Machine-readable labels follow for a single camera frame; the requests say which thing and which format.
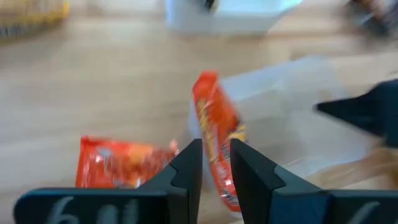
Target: wooden table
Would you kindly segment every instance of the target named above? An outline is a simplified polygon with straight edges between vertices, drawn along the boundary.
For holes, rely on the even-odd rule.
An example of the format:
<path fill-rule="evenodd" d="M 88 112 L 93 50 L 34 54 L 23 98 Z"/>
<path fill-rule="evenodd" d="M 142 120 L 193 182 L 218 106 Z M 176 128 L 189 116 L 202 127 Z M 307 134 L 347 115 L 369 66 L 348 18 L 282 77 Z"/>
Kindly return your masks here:
<path fill-rule="evenodd" d="M 0 46 L 0 223 L 24 192 L 73 186 L 83 134 L 167 144 L 183 133 L 201 70 L 228 77 L 321 54 L 353 94 L 398 77 L 398 51 L 367 45 L 344 3 L 305 0 L 266 36 L 204 37 L 168 30 L 161 0 L 72 0 L 60 28 Z M 202 196 L 200 223 L 234 221 Z"/>

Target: white container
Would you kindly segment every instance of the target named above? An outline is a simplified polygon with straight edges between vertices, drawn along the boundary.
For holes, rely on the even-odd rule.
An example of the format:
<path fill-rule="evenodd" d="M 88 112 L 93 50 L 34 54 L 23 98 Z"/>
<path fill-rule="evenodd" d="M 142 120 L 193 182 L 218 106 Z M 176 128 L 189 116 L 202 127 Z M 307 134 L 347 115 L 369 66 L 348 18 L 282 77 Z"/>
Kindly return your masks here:
<path fill-rule="evenodd" d="M 267 32 L 302 0 L 219 0 L 215 12 L 196 0 L 166 0 L 167 24 L 172 29 L 205 34 Z"/>

